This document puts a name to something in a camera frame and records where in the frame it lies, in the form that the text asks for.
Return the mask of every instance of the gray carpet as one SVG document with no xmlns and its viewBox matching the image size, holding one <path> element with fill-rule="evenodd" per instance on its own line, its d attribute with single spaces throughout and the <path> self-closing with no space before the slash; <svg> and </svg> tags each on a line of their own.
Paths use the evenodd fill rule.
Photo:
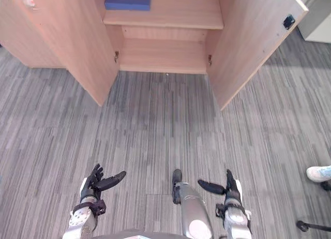
<svg viewBox="0 0 331 239">
<path fill-rule="evenodd" d="M 295 31 L 222 111 L 206 76 L 121 72 L 100 108 L 65 70 L 28 69 L 0 49 L 0 237 L 61 238 L 93 165 L 128 172 L 104 192 L 95 235 L 137 228 L 180 233 L 170 179 L 184 179 L 214 217 L 223 197 L 198 178 L 243 184 L 254 238 L 331 238 L 301 233 L 297 219 L 331 226 L 331 198 L 307 180 L 331 165 L 331 45 Z"/>
</svg>

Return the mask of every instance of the cabinet door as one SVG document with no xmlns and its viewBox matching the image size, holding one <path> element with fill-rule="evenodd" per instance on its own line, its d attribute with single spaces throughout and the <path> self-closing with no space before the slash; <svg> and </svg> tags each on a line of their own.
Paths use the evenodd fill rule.
<svg viewBox="0 0 331 239">
<path fill-rule="evenodd" d="M 26 9 L 44 41 L 76 80 L 102 105 L 119 64 L 94 0 L 34 0 Z"/>
<path fill-rule="evenodd" d="M 62 68 L 17 1 L 0 0 L 0 43 L 28 67 Z"/>
<path fill-rule="evenodd" d="M 279 47 L 308 12 L 301 0 L 231 0 L 224 29 L 206 39 L 216 44 L 207 68 L 215 97 L 223 109 Z M 283 25 L 288 15 L 295 23 Z"/>
</svg>

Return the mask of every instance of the blue box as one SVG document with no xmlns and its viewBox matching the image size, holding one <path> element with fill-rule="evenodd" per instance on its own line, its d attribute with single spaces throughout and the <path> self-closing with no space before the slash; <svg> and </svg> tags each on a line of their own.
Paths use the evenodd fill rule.
<svg viewBox="0 0 331 239">
<path fill-rule="evenodd" d="M 151 0 L 105 0 L 106 10 L 150 10 Z"/>
</svg>

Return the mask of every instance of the wooden shelf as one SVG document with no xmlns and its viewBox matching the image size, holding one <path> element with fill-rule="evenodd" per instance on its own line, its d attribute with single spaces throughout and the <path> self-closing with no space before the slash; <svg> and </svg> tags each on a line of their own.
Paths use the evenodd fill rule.
<svg viewBox="0 0 331 239">
<path fill-rule="evenodd" d="M 151 0 L 150 11 L 107 10 L 104 24 L 223 29 L 219 0 Z"/>
<path fill-rule="evenodd" d="M 125 39 L 120 70 L 206 74 L 204 44 L 193 41 Z"/>
</svg>

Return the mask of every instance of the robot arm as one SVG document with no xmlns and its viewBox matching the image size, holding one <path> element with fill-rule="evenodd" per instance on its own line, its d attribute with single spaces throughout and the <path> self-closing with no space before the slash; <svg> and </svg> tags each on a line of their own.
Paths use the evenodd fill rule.
<svg viewBox="0 0 331 239">
<path fill-rule="evenodd" d="M 250 211 L 242 205 L 242 186 L 235 180 L 230 170 L 227 170 L 227 187 L 198 180 L 199 185 L 206 191 L 225 195 L 224 204 L 216 204 L 216 216 L 222 218 L 223 226 L 229 239 L 251 239 Z"/>
<path fill-rule="evenodd" d="M 106 212 L 101 192 L 117 185 L 126 175 L 123 171 L 110 178 L 103 177 L 103 168 L 97 164 L 80 189 L 80 204 L 70 212 L 69 228 L 63 239 L 89 239 L 98 225 L 98 216 Z"/>
</svg>

